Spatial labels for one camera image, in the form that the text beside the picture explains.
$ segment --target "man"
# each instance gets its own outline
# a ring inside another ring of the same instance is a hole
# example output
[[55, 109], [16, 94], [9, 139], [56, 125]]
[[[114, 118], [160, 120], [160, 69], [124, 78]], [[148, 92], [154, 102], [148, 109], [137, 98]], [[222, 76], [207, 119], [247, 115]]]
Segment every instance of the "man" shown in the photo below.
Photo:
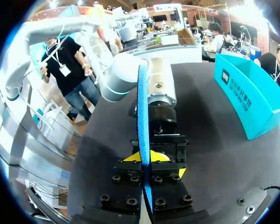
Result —
[[200, 38], [201, 39], [203, 38], [203, 32], [196, 25], [190, 25], [190, 27], [191, 27], [193, 35], [199, 33], [200, 34]]
[[204, 36], [207, 40], [207, 44], [202, 48], [202, 60], [208, 60], [209, 55], [207, 52], [216, 53], [224, 44], [223, 30], [218, 23], [209, 24], [208, 29], [212, 32], [214, 38], [211, 41], [209, 36]]
[[[60, 40], [50, 39], [46, 41], [47, 50], [42, 61], [60, 44]], [[73, 106], [86, 120], [91, 113], [88, 110], [81, 92], [94, 106], [97, 104], [100, 94], [88, 77], [92, 75], [90, 66], [85, 62], [80, 45], [68, 37], [62, 43], [60, 49], [47, 61], [47, 65], [41, 68], [44, 82], [48, 83], [52, 74], [57, 81], [58, 88], [66, 101]]]
[[280, 87], [280, 48], [277, 48], [277, 57], [271, 53], [266, 53], [254, 62], [261, 66]]

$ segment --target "person's hand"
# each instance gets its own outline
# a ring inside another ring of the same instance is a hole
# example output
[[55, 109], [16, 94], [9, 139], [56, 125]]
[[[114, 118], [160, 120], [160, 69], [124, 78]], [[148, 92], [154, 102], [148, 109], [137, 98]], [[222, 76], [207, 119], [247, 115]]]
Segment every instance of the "person's hand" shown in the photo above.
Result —
[[48, 69], [46, 66], [41, 67], [41, 75], [44, 76], [47, 73]]
[[85, 68], [84, 68], [84, 74], [85, 74], [85, 76], [91, 76], [93, 73], [92, 73], [92, 69], [91, 68], [89, 68], [88, 66], [86, 66]]

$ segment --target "hex bolt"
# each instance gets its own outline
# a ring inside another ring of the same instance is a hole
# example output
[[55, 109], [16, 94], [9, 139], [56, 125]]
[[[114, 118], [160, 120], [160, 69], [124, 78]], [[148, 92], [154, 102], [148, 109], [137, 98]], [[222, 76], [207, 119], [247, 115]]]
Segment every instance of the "hex bolt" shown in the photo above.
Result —
[[137, 176], [132, 176], [130, 178], [131, 182], [134, 183], [134, 184], [138, 184], [139, 183], [139, 177]]
[[174, 180], [175, 182], [180, 182], [181, 178], [179, 177], [178, 174], [175, 174], [175, 175], [172, 176], [172, 180]]
[[249, 206], [246, 210], [248, 215], [251, 215], [255, 212], [255, 207], [253, 205]]
[[166, 201], [163, 198], [158, 198], [154, 202], [156, 209], [163, 209], [166, 206]]
[[113, 180], [114, 183], [118, 183], [120, 181], [120, 176], [119, 175], [114, 175], [112, 177], [112, 180]]
[[193, 204], [193, 199], [192, 199], [191, 195], [185, 195], [185, 196], [182, 198], [182, 202], [183, 202], [184, 204], [192, 205], [192, 204]]
[[244, 205], [244, 204], [245, 204], [245, 200], [244, 200], [242, 197], [240, 197], [240, 198], [237, 200], [237, 202], [238, 202], [238, 205]]
[[126, 204], [130, 207], [135, 207], [138, 204], [138, 200], [136, 198], [129, 198], [126, 201]]
[[101, 206], [106, 206], [110, 202], [110, 197], [108, 195], [102, 195], [100, 201]]
[[154, 182], [157, 183], [157, 184], [160, 184], [160, 183], [163, 182], [163, 178], [157, 176], [157, 177], [154, 178]]
[[110, 200], [109, 195], [102, 195], [102, 196], [101, 196], [101, 201], [107, 202], [107, 201], [109, 201], [109, 200]]

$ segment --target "blue sanding belt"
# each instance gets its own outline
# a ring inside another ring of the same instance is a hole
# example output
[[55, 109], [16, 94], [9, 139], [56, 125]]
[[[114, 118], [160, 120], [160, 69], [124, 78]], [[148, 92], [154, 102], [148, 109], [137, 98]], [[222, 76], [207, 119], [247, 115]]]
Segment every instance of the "blue sanding belt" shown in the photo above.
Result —
[[141, 64], [138, 73], [137, 93], [137, 128], [140, 156], [142, 161], [142, 173], [144, 182], [144, 198], [146, 208], [152, 215], [152, 190], [149, 185], [150, 174], [150, 150], [149, 150], [149, 129], [148, 129], [148, 101], [147, 101], [147, 77], [146, 64]]

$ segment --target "black tabletop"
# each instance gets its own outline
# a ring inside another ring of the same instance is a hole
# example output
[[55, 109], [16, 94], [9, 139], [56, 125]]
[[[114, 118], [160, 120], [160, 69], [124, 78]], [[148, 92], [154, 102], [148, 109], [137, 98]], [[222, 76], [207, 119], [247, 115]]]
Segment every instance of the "black tabletop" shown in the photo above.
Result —
[[[214, 63], [172, 65], [177, 129], [189, 140], [184, 182], [194, 210], [209, 214], [236, 201], [253, 187], [280, 186], [280, 127], [248, 141], [238, 116], [213, 79]], [[68, 214], [110, 190], [117, 159], [131, 155], [136, 119], [129, 110], [132, 90], [120, 102], [100, 99], [82, 137], [70, 175]], [[268, 192], [276, 196], [277, 192]]]

